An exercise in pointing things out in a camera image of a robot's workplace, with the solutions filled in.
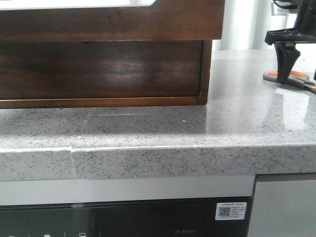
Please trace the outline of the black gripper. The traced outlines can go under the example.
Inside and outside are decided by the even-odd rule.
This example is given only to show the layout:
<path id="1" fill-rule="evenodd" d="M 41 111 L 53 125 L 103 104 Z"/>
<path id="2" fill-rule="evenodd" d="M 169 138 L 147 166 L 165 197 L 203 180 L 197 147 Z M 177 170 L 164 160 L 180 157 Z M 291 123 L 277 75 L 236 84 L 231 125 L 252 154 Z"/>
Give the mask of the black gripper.
<path id="1" fill-rule="evenodd" d="M 265 43 L 274 44 L 277 56 L 277 81 L 285 84 L 300 57 L 296 43 L 316 42 L 316 1 L 302 0 L 292 28 L 267 31 Z"/>

